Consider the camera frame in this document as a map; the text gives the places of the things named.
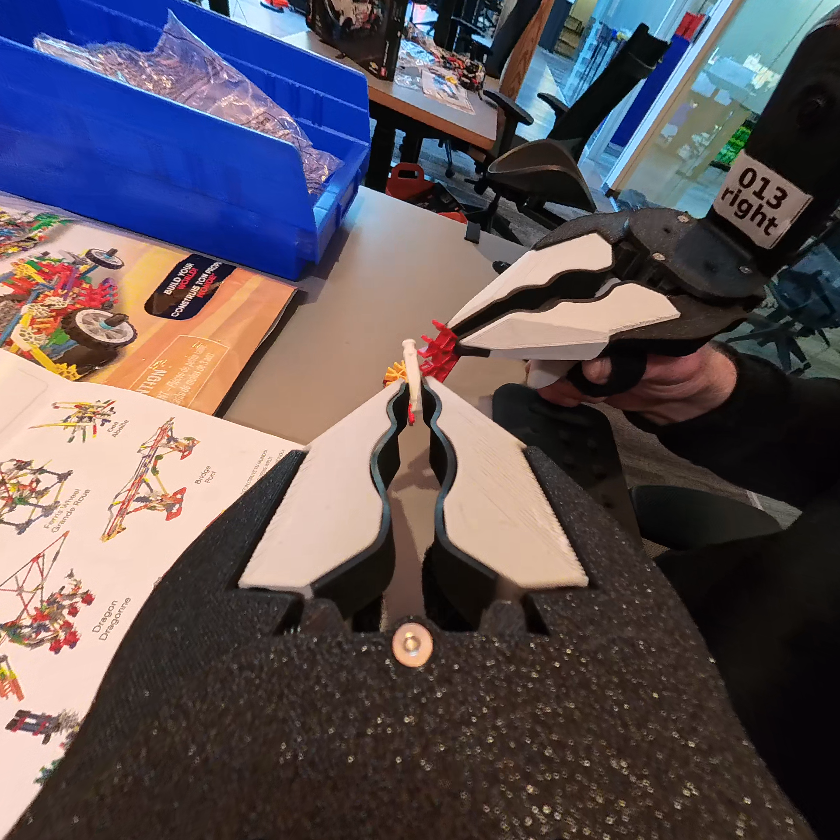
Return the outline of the person's right forearm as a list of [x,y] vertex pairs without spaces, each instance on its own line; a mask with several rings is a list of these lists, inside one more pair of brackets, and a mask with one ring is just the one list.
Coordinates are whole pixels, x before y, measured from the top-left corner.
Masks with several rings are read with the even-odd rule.
[[630,423],[721,479],[802,512],[838,511],[838,380],[798,379],[771,362],[717,345],[738,367],[719,408],[683,423]]

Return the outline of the person's black clothed torso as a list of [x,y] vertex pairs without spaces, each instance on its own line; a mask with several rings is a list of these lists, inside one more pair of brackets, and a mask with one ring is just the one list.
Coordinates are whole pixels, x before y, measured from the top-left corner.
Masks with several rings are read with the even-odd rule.
[[704,637],[744,730],[819,838],[838,838],[839,516],[668,551],[658,564]]

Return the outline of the black dimpled office chair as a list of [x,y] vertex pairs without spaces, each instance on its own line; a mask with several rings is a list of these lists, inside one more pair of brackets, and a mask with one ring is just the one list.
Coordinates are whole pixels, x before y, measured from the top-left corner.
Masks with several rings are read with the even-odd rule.
[[605,415],[593,406],[558,406],[525,385],[505,384],[491,397],[491,418],[526,446],[540,448],[643,548],[613,429]]

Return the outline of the black curved back office chair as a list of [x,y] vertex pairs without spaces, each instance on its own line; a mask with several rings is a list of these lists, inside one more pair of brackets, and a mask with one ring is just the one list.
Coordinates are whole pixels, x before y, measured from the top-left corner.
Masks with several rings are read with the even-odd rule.
[[557,140],[535,140],[510,149],[492,163],[475,184],[477,193],[494,193],[485,208],[465,205],[463,214],[469,240],[477,242],[479,231],[497,235],[516,245],[522,242],[506,218],[499,215],[501,200],[540,226],[553,230],[565,219],[546,210],[548,203],[594,214],[596,204],[572,154]]

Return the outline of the background wooden desk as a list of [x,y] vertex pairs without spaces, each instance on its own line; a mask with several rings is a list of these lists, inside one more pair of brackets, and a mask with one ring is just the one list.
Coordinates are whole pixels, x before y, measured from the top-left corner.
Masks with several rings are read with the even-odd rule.
[[[362,69],[310,29],[281,40],[347,67]],[[467,114],[426,98],[420,91],[399,87],[393,81],[378,79],[362,70],[368,86],[369,113],[374,121],[369,166],[364,179],[370,189],[379,193],[385,190],[397,131],[405,134],[401,160],[411,163],[417,162],[426,138],[450,139],[479,152],[489,151],[495,143],[497,111],[489,103],[489,93],[469,94],[476,112]]]

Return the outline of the black tall back office chair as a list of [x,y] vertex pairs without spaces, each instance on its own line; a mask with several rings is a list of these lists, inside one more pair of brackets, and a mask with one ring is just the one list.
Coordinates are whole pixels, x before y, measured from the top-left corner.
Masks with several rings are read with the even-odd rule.
[[558,162],[565,179],[559,196],[551,197],[552,201],[581,210],[595,210],[592,192],[579,166],[585,146],[620,102],[639,82],[650,76],[668,48],[666,41],[651,35],[646,24],[640,24],[572,104],[558,95],[538,93],[538,99],[554,116],[553,126],[545,139],[553,142],[552,151],[563,150]]

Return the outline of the red handled container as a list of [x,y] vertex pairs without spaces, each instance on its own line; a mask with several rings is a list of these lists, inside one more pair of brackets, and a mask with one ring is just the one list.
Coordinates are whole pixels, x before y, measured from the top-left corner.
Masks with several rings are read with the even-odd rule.
[[386,181],[385,194],[433,214],[462,224],[468,223],[458,199],[446,185],[427,179],[424,168],[419,164],[399,163],[393,166]]

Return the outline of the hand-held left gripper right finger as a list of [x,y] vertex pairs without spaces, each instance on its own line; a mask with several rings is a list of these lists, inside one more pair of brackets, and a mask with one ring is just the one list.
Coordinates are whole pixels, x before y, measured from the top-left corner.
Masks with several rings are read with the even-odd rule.
[[583,588],[589,578],[525,445],[436,380],[423,379],[439,484],[432,570],[450,601]]

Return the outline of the person's right hand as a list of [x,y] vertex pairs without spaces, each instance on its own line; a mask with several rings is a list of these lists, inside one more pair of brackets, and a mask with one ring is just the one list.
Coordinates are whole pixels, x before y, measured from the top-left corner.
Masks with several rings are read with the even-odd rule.
[[687,356],[649,355],[642,380],[622,394],[585,395],[567,379],[538,389],[538,394],[564,407],[603,403],[664,426],[687,422],[719,408],[729,399],[737,381],[736,363],[716,344],[709,343]]

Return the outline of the white toy rod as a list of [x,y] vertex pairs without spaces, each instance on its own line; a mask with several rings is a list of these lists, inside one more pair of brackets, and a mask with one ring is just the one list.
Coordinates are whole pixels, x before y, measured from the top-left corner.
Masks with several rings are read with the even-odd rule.
[[417,420],[417,415],[422,414],[423,376],[420,369],[420,361],[415,340],[405,339],[402,342],[402,350],[402,361],[409,391],[407,419],[408,423],[413,426]]

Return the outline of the orange printed toy packaging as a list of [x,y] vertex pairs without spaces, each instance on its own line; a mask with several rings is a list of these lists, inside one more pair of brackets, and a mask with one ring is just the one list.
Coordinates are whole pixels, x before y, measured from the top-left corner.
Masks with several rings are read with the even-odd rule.
[[1,347],[71,381],[215,413],[296,291],[3,193]]

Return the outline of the black printed box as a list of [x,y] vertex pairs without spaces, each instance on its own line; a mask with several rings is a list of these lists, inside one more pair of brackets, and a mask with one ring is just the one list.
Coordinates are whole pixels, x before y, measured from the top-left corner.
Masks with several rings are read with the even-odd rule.
[[308,1],[307,24],[362,69],[393,81],[407,1]]

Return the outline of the glass door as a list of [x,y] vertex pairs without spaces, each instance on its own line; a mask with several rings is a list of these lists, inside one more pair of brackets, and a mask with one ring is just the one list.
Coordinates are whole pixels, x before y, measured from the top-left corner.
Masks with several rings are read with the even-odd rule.
[[728,168],[725,147],[760,116],[807,30],[834,5],[715,2],[605,176],[604,193],[702,215]]

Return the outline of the wooden pillar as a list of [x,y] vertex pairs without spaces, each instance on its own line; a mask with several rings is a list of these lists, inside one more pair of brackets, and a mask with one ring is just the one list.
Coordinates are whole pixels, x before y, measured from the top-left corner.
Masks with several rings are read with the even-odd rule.
[[501,28],[505,63],[500,70],[499,92],[516,100],[531,60],[553,9],[554,1],[512,2]]

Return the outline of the clear bags of toy parts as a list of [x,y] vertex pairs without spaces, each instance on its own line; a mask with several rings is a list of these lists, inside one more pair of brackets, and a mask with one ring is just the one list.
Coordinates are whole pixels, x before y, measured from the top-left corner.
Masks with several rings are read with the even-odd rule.
[[484,65],[438,47],[434,39],[414,24],[407,24],[395,67],[394,83],[420,91],[426,98],[462,113],[476,112],[469,94],[480,95],[487,74]]

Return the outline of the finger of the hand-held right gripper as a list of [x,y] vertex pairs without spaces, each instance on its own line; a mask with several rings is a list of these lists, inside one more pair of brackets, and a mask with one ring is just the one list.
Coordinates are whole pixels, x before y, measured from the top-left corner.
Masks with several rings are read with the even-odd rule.
[[492,281],[454,316],[453,330],[479,317],[476,327],[458,335],[458,355],[587,361],[619,333],[680,317],[666,295],[633,282],[609,280],[603,293],[590,300],[548,302],[537,310],[511,304],[504,313],[491,316],[490,305],[502,302],[502,291],[501,282]]
[[454,330],[489,305],[508,299],[517,291],[542,289],[561,273],[578,270],[603,271],[612,263],[613,247],[597,233],[532,249],[477,292],[447,321],[447,326]]

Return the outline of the dark blue office chair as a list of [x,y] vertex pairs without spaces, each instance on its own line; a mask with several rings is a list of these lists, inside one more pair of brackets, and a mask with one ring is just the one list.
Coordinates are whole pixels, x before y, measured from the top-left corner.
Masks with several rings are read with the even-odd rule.
[[788,375],[838,378],[838,248],[818,245],[782,269],[764,302],[718,341]]

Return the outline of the white printed instruction leaflet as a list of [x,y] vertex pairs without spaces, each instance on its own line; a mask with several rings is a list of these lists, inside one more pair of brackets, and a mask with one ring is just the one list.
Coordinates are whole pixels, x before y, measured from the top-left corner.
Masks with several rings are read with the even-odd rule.
[[2,836],[69,749],[157,582],[295,449],[2,351]]

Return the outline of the red toy connector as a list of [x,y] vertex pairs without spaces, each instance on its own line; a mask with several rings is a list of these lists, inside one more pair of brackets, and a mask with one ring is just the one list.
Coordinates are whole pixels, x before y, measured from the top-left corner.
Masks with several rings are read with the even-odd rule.
[[432,339],[423,335],[425,346],[416,351],[419,370],[423,377],[443,383],[459,361],[456,351],[458,337],[440,321],[433,320],[432,325],[437,329],[437,336]]

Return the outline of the blue plastic storage bin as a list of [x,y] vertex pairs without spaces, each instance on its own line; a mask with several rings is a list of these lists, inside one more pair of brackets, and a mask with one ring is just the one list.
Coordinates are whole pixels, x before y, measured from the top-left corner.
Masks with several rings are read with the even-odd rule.
[[[310,195],[292,146],[37,51],[151,50],[168,13],[342,163]],[[188,2],[2,2],[2,191],[296,280],[368,169],[364,73]]]

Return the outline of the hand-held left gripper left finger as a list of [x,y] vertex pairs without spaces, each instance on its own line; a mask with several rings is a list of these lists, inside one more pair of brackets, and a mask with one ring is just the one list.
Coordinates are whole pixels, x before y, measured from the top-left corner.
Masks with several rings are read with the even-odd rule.
[[310,443],[239,578],[241,589],[311,599],[328,574],[373,546],[386,491],[375,484],[372,458],[397,433],[393,404],[405,396],[406,383],[394,382]]

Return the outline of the clear plastic bag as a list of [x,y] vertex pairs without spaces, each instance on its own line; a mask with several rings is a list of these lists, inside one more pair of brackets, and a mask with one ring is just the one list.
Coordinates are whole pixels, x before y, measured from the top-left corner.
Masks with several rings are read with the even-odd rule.
[[318,196],[343,163],[318,150],[287,110],[210,49],[173,12],[152,51],[122,43],[72,45],[47,35],[33,47],[48,56],[153,93],[188,108],[291,144],[308,192]]

